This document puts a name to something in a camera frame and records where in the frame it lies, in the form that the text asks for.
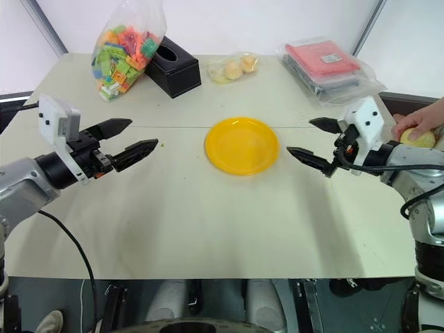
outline human hand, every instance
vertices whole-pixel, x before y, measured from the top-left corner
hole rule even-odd
[[[409,140],[414,141],[428,130],[433,130],[444,124],[444,99],[415,111],[408,116],[394,114],[396,126],[392,132],[396,140],[400,140],[401,134],[412,127],[416,127],[409,135]]]

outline gray floor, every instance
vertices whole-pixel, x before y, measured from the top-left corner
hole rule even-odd
[[[412,279],[389,284],[379,291],[360,291],[348,298],[334,296],[328,280],[317,280],[318,303],[325,332],[399,332],[400,310]],[[63,332],[80,333],[80,285],[82,280],[53,280],[12,277],[10,293],[19,296],[22,329],[33,331],[53,309],[65,315]],[[99,309],[105,304],[105,291],[113,283],[128,288],[125,326],[142,323],[160,281],[98,281]],[[273,280],[287,318],[288,332],[298,333],[293,294],[288,280]],[[199,316],[244,320],[240,280],[204,280],[204,307]],[[92,320],[91,290],[83,290],[83,332]]]

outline red package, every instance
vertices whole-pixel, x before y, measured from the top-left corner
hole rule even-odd
[[[361,69],[356,61],[330,40],[301,46],[286,44],[285,50],[310,76],[320,78]]]

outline yellow plate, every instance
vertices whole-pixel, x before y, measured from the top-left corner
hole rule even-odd
[[[213,164],[233,175],[252,175],[279,156],[275,133],[256,119],[237,117],[218,123],[205,139],[205,151]]]

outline clear plastic bag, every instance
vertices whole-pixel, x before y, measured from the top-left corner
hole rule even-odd
[[[109,101],[124,94],[154,56],[167,30],[162,0],[125,0],[97,39],[92,73]]]
[[[386,89],[367,64],[323,37],[287,43],[278,55],[321,105],[349,104]]]
[[[250,52],[233,53],[208,65],[208,75],[216,83],[230,83],[257,71],[259,57]]]

